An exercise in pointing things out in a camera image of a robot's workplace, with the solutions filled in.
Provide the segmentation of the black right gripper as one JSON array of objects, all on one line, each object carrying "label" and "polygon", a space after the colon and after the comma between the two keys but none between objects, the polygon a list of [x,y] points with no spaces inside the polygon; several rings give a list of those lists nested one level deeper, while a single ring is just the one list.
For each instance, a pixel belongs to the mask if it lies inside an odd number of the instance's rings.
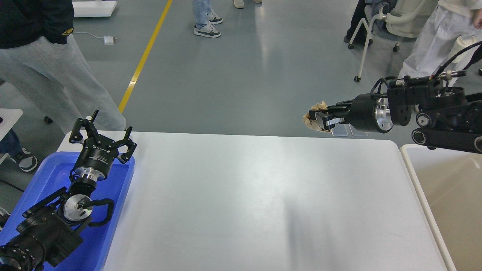
[{"label": "black right gripper", "polygon": [[[344,113],[345,118],[337,118],[332,113]],[[357,131],[387,133],[393,128],[389,101],[386,97],[373,97],[360,94],[355,99],[337,102],[327,110],[310,110],[310,117],[315,117],[324,129],[332,129],[338,123],[349,123]]]}]

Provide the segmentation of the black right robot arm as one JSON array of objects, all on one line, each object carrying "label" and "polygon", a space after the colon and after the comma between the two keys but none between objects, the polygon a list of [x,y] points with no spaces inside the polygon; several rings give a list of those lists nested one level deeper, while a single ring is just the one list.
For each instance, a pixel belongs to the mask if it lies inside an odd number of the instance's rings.
[{"label": "black right robot arm", "polygon": [[411,106],[417,105],[415,121],[419,128],[411,133],[413,142],[429,149],[481,153],[481,93],[466,95],[461,87],[449,87],[449,80],[465,76],[466,70],[445,70],[457,56],[480,45],[476,42],[460,50],[434,75],[380,78],[368,94],[332,106],[318,103],[303,116],[303,122],[321,132],[330,132],[341,124],[352,125],[360,132],[387,133],[395,125],[408,125]]}]

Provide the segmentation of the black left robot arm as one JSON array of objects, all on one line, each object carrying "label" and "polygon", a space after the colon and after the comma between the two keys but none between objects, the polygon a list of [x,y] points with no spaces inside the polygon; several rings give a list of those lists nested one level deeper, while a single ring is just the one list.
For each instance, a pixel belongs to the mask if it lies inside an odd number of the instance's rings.
[{"label": "black left robot arm", "polygon": [[127,163],[137,144],[132,127],[123,139],[114,141],[94,126],[98,110],[90,118],[79,118],[69,137],[82,144],[82,151],[69,173],[70,187],[62,187],[23,213],[18,234],[1,246],[2,271],[41,271],[44,263],[57,266],[83,242],[86,227],[101,227],[112,219],[113,199],[91,199],[98,181],[106,180],[117,158]]}]

